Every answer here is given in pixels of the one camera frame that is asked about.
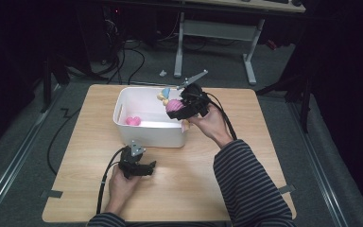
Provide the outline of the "grey tape strip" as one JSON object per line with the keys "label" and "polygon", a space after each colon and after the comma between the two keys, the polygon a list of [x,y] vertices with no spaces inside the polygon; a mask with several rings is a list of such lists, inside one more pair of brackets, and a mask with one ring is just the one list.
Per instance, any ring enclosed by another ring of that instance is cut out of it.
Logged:
{"label": "grey tape strip", "polygon": [[57,198],[60,199],[62,196],[62,191],[58,190],[44,190],[41,194],[41,198]]}
{"label": "grey tape strip", "polygon": [[293,184],[285,185],[279,188],[279,192],[281,194],[292,193],[296,190],[296,187]]}

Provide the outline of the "white plastic bin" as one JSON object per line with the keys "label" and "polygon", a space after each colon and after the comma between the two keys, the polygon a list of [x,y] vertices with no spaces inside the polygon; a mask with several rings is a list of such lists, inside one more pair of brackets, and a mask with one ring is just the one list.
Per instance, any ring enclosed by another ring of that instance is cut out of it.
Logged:
{"label": "white plastic bin", "polygon": [[[187,132],[182,133],[181,122],[170,119],[158,95],[162,87],[127,87],[116,101],[113,122],[124,144],[137,142],[143,147],[181,148]],[[128,117],[139,116],[141,124],[126,124]]]}

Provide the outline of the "metal floor rail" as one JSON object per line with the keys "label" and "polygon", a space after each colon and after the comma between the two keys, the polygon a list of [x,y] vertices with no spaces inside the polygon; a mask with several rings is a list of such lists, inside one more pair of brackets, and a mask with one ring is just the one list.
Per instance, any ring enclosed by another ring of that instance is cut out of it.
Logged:
{"label": "metal floor rail", "polygon": [[0,204],[20,169],[38,135],[52,105],[65,91],[65,85],[56,85],[50,104],[43,104],[43,90],[38,88],[38,98],[25,107],[10,123],[0,139]]}
{"label": "metal floor rail", "polygon": [[304,131],[301,125],[300,114],[297,106],[294,103],[287,103],[286,106],[289,109],[295,125],[300,132],[301,138],[305,146],[306,155],[309,160],[309,164],[312,168],[320,193],[335,224],[335,227],[349,227],[347,219],[345,218],[341,210],[340,204],[337,200],[335,190],[331,186],[326,176],[326,173],[320,163],[320,159],[317,156],[317,153],[308,133]]}

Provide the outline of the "person's left hand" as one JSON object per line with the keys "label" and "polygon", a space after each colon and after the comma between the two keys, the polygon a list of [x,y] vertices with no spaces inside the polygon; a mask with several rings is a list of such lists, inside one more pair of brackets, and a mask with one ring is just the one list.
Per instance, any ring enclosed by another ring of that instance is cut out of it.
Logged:
{"label": "person's left hand", "polygon": [[140,180],[140,176],[126,178],[123,171],[115,166],[110,180],[109,209],[113,211],[120,210],[126,204]]}

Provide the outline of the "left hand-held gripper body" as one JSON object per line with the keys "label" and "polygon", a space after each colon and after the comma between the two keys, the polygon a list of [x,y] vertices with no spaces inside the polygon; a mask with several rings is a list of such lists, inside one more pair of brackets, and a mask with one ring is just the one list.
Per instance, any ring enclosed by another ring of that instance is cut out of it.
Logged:
{"label": "left hand-held gripper body", "polygon": [[143,157],[145,151],[146,149],[135,141],[132,141],[128,146],[124,147],[124,150],[121,152],[118,166],[127,179],[130,176],[134,176],[137,170],[143,170],[140,167],[139,161]]}

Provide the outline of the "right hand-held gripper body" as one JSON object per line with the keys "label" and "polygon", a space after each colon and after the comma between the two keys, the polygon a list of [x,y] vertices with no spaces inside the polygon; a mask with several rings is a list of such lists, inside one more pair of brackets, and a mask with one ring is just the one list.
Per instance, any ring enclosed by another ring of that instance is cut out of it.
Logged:
{"label": "right hand-held gripper body", "polygon": [[181,85],[177,86],[178,90],[186,89],[189,91],[191,101],[182,102],[182,104],[184,107],[192,108],[196,112],[196,115],[200,114],[201,116],[205,116],[208,113],[207,106],[211,99],[202,90],[202,88],[196,84],[196,81],[204,77],[207,73],[207,70],[203,70],[191,78],[186,78]]}

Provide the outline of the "black metal stand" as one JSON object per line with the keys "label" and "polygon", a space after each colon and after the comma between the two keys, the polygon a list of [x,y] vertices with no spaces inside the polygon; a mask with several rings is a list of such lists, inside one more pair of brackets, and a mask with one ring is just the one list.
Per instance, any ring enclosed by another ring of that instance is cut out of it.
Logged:
{"label": "black metal stand", "polygon": [[312,77],[303,74],[280,79],[279,81],[263,88],[255,93],[263,96],[271,91],[286,90],[286,102],[301,102],[301,110],[299,112],[299,122],[302,130],[308,133],[307,119],[310,111],[310,95],[311,95]]}
{"label": "black metal stand", "polygon": [[54,54],[48,55],[43,62],[43,113],[52,104],[52,77],[59,85],[67,85],[70,81],[65,64]]}

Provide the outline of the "dark computer tower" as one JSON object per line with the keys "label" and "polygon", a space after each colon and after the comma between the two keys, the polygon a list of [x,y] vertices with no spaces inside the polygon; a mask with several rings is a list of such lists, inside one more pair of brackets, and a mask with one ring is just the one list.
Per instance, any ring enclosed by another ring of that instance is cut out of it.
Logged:
{"label": "dark computer tower", "polygon": [[77,5],[77,12],[89,60],[101,64],[113,62],[123,41],[112,8],[86,3]]}

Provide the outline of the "white-legged desk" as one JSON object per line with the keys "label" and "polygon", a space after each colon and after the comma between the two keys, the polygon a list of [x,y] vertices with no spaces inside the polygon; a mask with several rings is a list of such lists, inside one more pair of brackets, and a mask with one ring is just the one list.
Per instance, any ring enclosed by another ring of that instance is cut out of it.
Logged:
{"label": "white-legged desk", "polygon": [[[183,7],[206,5],[208,7],[230,7],[231,9],[242,9],[247,11],[252,9],[254,12],[281,12],[287,15],[294,13],[305,13],[306,8],[301,5],[295,7],[289,0],[289,4],[277,4],[263,0],[181,0]],[[248,52],[242,55],[245,65],[248,82],[250,85],[256,84],[256,78],[253,72],[251,58],[255,47],[263,30],[266,19],[260,16],[254,25],[210,22],[207,19],[185,19],[184,12],[179,15],[179,34],[178,49],[176,53],[174,77],[182,76],[183,61],[183,38],[185,36],[198,36],[204,38],[218,38],[224,40],[249,42],[251,46]]]}

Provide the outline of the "person's right hand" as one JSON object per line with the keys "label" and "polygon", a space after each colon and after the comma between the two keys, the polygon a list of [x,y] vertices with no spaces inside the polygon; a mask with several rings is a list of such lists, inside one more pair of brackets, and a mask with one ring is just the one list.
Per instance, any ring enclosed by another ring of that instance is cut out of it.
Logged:
{"label": "person's right hand", "polygon": [[188,121],[196,125],[219,148],[224,148],[233,141],[221,111],[213,104],[208,105],[208,113],[203,117],[192,116]]}

